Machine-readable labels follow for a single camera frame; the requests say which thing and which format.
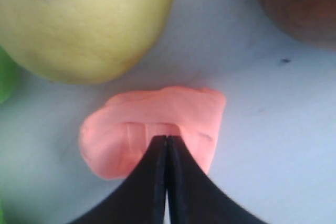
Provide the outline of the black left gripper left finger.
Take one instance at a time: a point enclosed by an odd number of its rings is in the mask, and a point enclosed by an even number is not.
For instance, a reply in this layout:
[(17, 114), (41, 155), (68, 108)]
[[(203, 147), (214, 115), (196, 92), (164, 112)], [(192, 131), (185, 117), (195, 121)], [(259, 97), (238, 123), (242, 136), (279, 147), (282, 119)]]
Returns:
[(144, 156), (122, 184), (72, 223), (163, 223), (166, 201), (167, 137), (152, 139)]

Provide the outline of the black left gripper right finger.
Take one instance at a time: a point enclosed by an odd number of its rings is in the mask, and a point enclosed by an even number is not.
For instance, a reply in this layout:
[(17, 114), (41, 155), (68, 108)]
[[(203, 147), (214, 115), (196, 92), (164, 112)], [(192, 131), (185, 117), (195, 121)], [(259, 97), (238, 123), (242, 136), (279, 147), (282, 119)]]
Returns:
[(171, 223), (264, 223), (208, 178), (180, 137), (168, 137), (167, 150), (166, 182)]

